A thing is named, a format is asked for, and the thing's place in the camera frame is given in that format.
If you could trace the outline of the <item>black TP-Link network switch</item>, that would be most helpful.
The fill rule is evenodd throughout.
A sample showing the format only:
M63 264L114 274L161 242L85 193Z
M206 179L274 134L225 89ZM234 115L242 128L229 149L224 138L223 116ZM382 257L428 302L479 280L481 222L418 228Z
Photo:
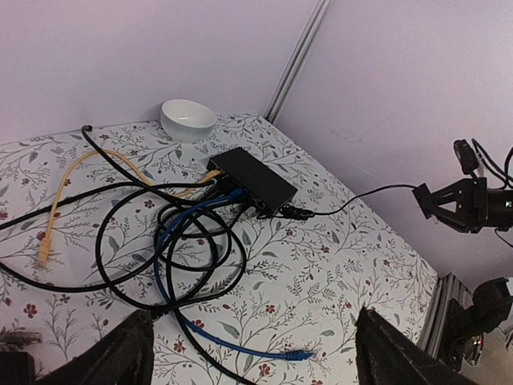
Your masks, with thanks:
M221 171L264 217L274 216L297 194L297 188L243 148L212 156L207 170Z

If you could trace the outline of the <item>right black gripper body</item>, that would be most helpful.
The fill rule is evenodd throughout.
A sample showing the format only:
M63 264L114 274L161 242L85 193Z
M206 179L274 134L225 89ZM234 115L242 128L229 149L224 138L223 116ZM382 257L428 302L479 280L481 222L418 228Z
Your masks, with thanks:
M488 188L487 179L461 179L431 192L426 184L413 190L425 218L435 217L459 233L512 227L512 191Z

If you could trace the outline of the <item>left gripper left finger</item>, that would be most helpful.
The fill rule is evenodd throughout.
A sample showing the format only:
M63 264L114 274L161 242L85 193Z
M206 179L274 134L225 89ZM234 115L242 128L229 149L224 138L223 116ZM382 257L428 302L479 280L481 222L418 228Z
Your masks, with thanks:
M137 310L80 356L37 384L150 384L154 366L151 314Z

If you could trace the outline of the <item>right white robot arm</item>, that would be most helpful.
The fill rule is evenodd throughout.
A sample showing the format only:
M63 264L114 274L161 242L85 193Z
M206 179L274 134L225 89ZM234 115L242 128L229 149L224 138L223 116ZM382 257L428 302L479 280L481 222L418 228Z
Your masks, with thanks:
M512 191L488 188L485 177L462 179L435 192L421 184L413 194L425 218L435 217L459 233L512 228ZM512 292L507 283L506 278L484 282L466 309L457 299L448 300L437 359L458 371L467 347L474 351L483 348L483 335L507 320L511 312Z

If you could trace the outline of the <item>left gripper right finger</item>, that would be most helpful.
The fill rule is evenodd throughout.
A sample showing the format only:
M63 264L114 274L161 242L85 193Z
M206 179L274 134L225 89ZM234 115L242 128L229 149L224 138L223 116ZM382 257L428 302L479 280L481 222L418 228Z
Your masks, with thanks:
M377 311L362 307L356 322L360 384L472 384L428 355Z

